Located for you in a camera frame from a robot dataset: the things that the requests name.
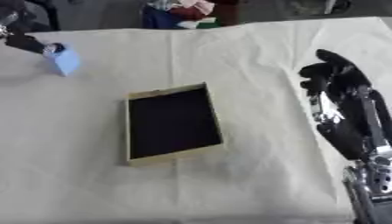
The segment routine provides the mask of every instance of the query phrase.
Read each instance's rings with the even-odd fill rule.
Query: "robotic arm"
[[[324,62],[299,74],[318,132],[354,165],[345,169],[359,224],[392,223],[392,122],[382,95],[362,71],[336,53],[317,50]]]

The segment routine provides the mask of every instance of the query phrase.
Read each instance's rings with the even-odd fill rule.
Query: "cloth pile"
[[[214,3],[206,0],[154,0],[143,9],[143,28],[197,29],[218,27],[209,17]]]

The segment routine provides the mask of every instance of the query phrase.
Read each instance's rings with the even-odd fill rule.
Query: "table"
[[[335,51],[392,105],[392,32],[380,18],[37,37],[72,45],[83,66],[64,78],[37,55],[0,46],[1,222],[352,219],[340,183],[347,162],[314,131],[297,71],[317,61],[316,49]],[[123,166],[124,96],[203,81],[222,149]]]

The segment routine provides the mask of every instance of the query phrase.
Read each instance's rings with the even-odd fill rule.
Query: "robotic hand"
[[[5,39],[7,46],[15,47],[32,53],[44,54],[49,56],[54,53],[61,53],[65,50],[62,44],[54,43],[44,45],[32,36],[25,35],[13,24],[19,20],[19,14],[16,11],[10,11],[7,16],[0,18],[0,39]]]
[[[354,165],[343,183],[360,224],[392,223],[392,122],[381,94],[351,61],[317,50],[324,62],[299,74],[318,132]]]
[[[61,43],[46,45],[33,36],[25,35],[18,25],[20,13],[23,12],[9,10],[7,16],[0,17],[0,39],[5,39],[7,46],[44,55],[64,76],[68,76],[79,67],[81,63],[79,55],[69,46]]]

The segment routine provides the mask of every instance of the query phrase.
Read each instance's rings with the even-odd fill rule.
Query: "black glove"
[[[362,158],[364,139],[371,134],[361,99],[353,93],[361,86],[370,88],[371,83],[354,63],[338,54],[317,50],[316,55],[324,62],[301,69],[299,74],[308,79],[301,87],[309,96],[326,93],[344,116],[340,122],[322,122],[318,131],[347,159]]]

